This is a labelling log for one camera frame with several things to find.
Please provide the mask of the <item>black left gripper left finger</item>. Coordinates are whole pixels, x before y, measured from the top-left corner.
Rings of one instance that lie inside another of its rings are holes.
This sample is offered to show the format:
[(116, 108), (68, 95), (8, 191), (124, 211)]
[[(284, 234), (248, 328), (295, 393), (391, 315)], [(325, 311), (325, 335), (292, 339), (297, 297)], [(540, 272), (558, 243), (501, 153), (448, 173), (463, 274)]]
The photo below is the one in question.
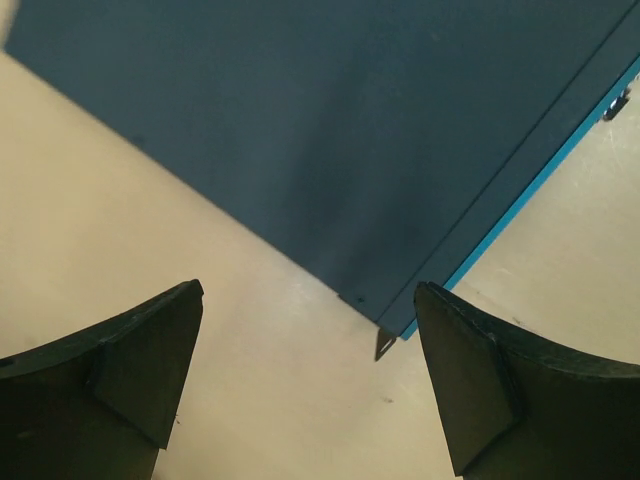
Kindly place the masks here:
[(1, 361), (4, 479), (149, 479), (203, 314), (198, 280)]

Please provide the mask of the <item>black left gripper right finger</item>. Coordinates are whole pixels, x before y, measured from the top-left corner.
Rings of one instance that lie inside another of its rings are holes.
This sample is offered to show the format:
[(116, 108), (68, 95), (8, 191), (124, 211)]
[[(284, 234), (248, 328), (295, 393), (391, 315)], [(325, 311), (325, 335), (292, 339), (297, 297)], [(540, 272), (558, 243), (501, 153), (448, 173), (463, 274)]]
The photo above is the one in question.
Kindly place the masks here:
[(635, 479), (639, 368), (418, 285), (420, 341), (454, 474), (462, 479)]

